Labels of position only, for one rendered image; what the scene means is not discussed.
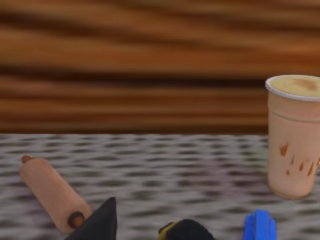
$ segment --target cup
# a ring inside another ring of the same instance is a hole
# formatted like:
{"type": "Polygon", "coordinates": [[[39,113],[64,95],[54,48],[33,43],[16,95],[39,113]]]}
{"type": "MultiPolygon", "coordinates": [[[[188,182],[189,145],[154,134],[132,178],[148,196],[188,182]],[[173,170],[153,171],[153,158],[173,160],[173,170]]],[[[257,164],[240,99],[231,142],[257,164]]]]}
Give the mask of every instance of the cup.
{"type": "Polygon", "coordinates": [[[269,189],[286,199],[303,199],[313,189],[320,163],[320,78],[279,75],[267,79],[265,87],[269,189]]]}

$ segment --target textured gray surface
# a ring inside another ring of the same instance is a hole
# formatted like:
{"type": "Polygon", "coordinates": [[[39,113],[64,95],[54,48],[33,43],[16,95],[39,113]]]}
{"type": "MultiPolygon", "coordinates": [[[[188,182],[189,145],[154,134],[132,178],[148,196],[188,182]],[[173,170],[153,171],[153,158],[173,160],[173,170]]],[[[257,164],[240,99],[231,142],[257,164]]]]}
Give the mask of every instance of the textured gray surface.
{"type": "Polygon", "coordinates": [[[246,214],[267,209],[280,240],[318,240],[320,191],[283,200],[266,186],[267,138],[255,135],[0,135],[0,240],[62,240],[18,171],[48,159],[95,210],[117,198],[118,240],[155,240],[183,218],[239,240],[246,214]]]}

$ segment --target black and yellow object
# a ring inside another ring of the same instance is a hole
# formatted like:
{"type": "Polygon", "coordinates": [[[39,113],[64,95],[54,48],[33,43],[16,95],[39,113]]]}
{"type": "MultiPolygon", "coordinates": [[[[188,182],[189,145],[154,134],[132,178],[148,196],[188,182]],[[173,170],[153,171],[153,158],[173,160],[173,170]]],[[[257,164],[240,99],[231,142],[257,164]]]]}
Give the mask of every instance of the black and yellow object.
{"type": "Polygon", "coordinates": [[[200,223],[192,219],[170,222],[159,230],[157,240],[215,240],[200,223]]]}

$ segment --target cup base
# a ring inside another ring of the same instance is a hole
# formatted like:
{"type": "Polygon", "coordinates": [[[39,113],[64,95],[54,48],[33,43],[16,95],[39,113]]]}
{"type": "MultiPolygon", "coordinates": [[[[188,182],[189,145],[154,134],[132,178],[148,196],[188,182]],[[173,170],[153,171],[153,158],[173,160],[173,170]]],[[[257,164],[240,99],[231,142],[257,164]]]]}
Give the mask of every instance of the cup base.
{"type": "Polygon", "coordinates": [[[303,196],[290,196],[290,195],[286,195],[286,194],[283,194],[281,192],[278,192],[276,190],[274,190],[268,183],[268,188],[271,192],[273,192],[275,195],[281,197],[281,198],[284,198],[284,199],[289,199],[289,200],[301,200],[301,199],[305,199],[306,197],[308,197],[310,195],[310,193],[306,194],[306,195],[303,195],[303,196]]]}

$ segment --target paper cup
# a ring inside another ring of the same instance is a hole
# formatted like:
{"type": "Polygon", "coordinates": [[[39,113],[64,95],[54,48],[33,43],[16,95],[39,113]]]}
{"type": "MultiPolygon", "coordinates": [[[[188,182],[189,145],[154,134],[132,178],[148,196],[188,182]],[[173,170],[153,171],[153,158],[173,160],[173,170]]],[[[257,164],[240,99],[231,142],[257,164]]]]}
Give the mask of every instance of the paper cup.
{"type": "Polygon", "coordinates": [[[317,78],[280,75],[265,82],[268,89],[268,186],[286,199],[302,199],[312,191],[320,162],[320,96],[302,96],[275,89],[273,81],[317,78]]]}

